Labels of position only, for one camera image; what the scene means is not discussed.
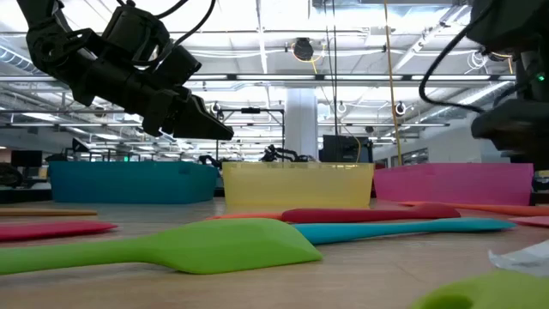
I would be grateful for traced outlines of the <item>yellow translucent plastic bin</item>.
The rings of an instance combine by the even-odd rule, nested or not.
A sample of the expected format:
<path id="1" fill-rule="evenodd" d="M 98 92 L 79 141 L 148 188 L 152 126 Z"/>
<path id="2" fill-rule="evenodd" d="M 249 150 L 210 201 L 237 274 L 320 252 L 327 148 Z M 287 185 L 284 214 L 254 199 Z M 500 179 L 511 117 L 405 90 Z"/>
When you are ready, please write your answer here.
<path id="1" fill-rule="evenodd" d="M 225 162 L 232 212 L 296 208 L 367 209 L 374 165 L 322 162 Z"/>

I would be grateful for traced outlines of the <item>background black rig frame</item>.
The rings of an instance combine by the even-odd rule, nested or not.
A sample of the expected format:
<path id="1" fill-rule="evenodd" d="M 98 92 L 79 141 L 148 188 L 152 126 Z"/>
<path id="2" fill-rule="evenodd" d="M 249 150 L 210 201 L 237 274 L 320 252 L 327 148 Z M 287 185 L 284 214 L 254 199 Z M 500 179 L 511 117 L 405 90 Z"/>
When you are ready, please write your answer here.
<path id="1" fill-rule="evenodd" d="M 241 114 L 259 114 L 266 112 L 280 127 L 281 127 L 281 145 L 286 145 L 286 119 L 285 111 L 283 109 L 274 109 L 274 108 L 261 108 L 261 107 L 242 107 L 242 108 L 221 108 L 219 107 L 214 115 L 217 120 L 224 123 L 228 120 L 235 112 Z M 281 115 L 281 120 L 276 118 L 273 113 L 278 112 Z"/>

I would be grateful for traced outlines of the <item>orange rounded-head spatula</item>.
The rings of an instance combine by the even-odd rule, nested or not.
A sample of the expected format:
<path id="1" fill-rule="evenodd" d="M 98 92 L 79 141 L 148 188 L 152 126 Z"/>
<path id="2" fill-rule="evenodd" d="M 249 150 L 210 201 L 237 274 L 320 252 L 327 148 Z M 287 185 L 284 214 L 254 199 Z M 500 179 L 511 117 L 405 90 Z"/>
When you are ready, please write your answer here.
<path id="1" fill-rule="evenodd" d="M 229 214 L 229 215 L 216 215 L 211 216 L 209 220 L 219 219 L 247 219 L 247 218 L 265 218 L 281 221 L 282 213 L 268 212 L 268 213 L 249 213 L 249 214 Z"/>

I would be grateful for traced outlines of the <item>red silicone spatula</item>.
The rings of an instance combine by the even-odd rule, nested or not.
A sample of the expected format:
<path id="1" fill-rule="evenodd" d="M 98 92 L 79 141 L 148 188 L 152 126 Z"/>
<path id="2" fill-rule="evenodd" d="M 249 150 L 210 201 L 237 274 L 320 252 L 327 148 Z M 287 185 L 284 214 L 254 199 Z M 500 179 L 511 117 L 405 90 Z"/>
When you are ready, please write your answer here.
<path id="1" fill-rule="evenodd" d="M 117 225 L 103 221 L 49 221 L 0 226 L 0 242 L 102 233 Z"/>

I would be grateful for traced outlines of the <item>red silicone spoon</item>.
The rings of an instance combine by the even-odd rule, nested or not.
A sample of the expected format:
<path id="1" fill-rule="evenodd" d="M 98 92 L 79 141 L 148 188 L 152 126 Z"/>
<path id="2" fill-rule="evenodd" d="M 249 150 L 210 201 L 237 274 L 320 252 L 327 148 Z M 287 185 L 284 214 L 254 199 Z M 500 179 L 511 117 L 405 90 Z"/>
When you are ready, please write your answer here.
<path id="1" fill-rule="evenodd" d="M 423 203 L 409 209 L 291 209 L 281 214 L 281 221 L 291 223 L 360 223 L 460 217 L 461 214 L 449 206 Z"/>

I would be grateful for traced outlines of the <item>green silicone spoon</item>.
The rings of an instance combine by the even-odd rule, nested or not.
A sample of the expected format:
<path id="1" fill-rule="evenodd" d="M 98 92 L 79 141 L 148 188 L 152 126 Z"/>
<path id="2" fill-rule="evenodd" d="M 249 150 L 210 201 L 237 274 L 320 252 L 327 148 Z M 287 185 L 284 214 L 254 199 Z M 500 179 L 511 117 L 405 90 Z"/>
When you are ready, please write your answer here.
<path id="1" fill-rule="evenodd" d="M 549 309 L 549 239 L 488 256 L 496 270 L 437 288 L 410 309 Z"/>

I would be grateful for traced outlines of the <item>black background cabinet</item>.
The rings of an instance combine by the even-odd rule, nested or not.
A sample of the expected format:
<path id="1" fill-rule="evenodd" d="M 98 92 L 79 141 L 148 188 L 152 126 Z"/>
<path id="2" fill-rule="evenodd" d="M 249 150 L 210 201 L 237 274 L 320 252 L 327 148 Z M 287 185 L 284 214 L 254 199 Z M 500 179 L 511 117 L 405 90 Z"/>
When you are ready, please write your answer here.
<path id="1" fill-rule="evenodd" d="M 321 162 L 372 163 L 373 143 L 368 137 L 324 135 Z"/>

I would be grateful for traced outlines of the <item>blue silicone spatula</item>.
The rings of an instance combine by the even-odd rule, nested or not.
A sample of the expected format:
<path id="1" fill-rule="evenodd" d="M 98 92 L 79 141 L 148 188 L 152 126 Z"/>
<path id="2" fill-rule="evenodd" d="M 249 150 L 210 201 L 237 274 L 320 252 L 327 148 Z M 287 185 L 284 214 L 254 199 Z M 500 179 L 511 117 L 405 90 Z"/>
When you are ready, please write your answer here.
<path id="1" fill-rule="evenodd" d="M 404 233 L 493 232 L 516 226 L 510 221 L 462 217 L 403 223 L 303 223 L 293 225 L 313 245 L 348 242 Z"/>

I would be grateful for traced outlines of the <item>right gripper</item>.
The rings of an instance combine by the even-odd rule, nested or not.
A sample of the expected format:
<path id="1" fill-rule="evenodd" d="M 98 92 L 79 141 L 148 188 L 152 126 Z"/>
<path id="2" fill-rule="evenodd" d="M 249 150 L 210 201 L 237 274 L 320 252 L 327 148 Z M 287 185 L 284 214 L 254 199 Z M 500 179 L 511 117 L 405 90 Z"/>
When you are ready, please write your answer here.
<path id="1" fill-rule="evenodd" d="M 549 102 L 506 100 L 480 114 L 471 133 L 500 151 L 549 151 Z"/>

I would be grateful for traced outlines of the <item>white building column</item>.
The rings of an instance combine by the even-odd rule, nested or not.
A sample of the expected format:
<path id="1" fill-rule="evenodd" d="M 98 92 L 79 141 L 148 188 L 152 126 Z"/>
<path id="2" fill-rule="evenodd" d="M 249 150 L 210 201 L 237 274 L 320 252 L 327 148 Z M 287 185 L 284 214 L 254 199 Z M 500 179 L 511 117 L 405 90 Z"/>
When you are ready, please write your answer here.
<path id="1" fill-rule="evenodd" d="M 289 88 L 285 104 L 286 148 L 318 157 L 317 96 L 313 88 Z"/>

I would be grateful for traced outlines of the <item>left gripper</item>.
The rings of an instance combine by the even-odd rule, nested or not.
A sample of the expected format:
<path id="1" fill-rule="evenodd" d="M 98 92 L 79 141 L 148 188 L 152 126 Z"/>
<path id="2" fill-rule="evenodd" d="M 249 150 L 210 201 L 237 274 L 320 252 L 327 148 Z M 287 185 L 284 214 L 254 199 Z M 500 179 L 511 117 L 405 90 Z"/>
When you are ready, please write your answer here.
<path id="1" fill-rule="evenodd" d="M 162 64 L 150 73 L 99 58 L 74 76 L 69 87 L 83 105 L 100 97 L 142 116 L 142 128 L 152 136 L 164 131 L 174 138 L 232 139 L 232 128 L 214 117 L 201 97 L 190 96 L 183 84 L 171 84 Z"/>

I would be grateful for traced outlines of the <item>green silicone spatula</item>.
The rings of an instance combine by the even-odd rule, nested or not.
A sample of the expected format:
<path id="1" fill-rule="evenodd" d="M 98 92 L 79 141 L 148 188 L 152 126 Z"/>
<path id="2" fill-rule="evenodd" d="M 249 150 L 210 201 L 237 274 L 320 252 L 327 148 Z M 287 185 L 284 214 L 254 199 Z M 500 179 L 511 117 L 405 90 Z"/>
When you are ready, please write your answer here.
<path id="1" fill-rule="evenodd" d="M 282 221 L 211 220 L 137 238 L 0 248 L 0 275 L 123 263 L 157 264 L 207 275 L 322 258 L 297 228 Z"/>

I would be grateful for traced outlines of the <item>small light wooden spoon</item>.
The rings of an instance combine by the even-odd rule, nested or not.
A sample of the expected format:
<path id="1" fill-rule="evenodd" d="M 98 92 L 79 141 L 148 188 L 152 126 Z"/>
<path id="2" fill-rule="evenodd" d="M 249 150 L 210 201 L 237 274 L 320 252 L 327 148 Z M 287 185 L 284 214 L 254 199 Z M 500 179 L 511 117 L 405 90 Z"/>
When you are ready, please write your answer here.
<path id="1" fill-rule="evenodd" d="M 95 210 L 0 208 L 0 216 L 84 216 L 97 215 Z"/>

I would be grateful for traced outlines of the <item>dark background furniture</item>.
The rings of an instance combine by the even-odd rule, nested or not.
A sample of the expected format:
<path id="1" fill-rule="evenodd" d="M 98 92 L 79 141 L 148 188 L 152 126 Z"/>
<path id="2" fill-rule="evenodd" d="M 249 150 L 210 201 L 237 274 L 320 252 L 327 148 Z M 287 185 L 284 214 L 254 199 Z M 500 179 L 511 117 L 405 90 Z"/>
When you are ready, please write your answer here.
<path id="1" fill-rule="evenodd" d="M 0 204 L 51 200 L 40 150 L 0 149 Z"/>

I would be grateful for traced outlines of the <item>orange angled-head spatula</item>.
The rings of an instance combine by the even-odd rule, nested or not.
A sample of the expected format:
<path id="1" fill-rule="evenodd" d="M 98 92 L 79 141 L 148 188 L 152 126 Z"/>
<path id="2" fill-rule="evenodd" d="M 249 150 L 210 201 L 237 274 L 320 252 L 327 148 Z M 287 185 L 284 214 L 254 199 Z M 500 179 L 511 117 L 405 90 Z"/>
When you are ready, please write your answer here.
<path id="1" fill-rule="evenodd" d="M 549 208 L 535 206 L 515 205 L 484 205 L 484 204 L 462 204 L 462 203 L 434 203 L 434 202 L 399 202 L 402 206 L 412 207 L 420 205 L 447 206 L 455 209 L 468 209 L 491 212 L 501 215 L 516 216 L 549 216 Z"/>

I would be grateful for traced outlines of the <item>blue plastic bin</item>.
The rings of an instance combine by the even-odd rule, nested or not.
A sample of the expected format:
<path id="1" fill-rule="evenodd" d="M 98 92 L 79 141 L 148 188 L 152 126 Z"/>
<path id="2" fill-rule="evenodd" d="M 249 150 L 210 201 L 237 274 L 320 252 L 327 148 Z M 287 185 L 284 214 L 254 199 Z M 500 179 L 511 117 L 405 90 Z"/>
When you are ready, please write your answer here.
<path id="1" fill-rule="evenodd" d="M 214 197 L 218 170 L 185 161 L 53 161 L 58 203 L 189 204 Z"/>

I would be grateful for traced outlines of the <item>pink silicone spatula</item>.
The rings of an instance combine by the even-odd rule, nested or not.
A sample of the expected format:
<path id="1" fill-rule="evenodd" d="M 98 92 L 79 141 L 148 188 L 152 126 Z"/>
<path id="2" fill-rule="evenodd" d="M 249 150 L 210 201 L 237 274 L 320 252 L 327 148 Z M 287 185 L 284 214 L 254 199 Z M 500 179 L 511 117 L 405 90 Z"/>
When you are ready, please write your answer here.
<path id="1" fill-rule="evenodd" d="M 526 216 L 509 218 L 519 225 L 549 228 L 549 216 Z"/>

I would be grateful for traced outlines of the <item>pink translucent plastic bin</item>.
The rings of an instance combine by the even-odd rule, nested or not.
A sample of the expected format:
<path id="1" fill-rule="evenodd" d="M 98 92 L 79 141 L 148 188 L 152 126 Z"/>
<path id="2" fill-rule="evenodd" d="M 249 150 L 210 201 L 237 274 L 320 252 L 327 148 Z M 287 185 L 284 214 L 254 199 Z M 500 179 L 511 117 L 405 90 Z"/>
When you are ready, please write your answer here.
<path id="1" fill-rule="evenodd" d="M 426 163 L 378 169 L 374 187 L 393 202 L 527 206 L 533 176 L 524 163 Z"/>

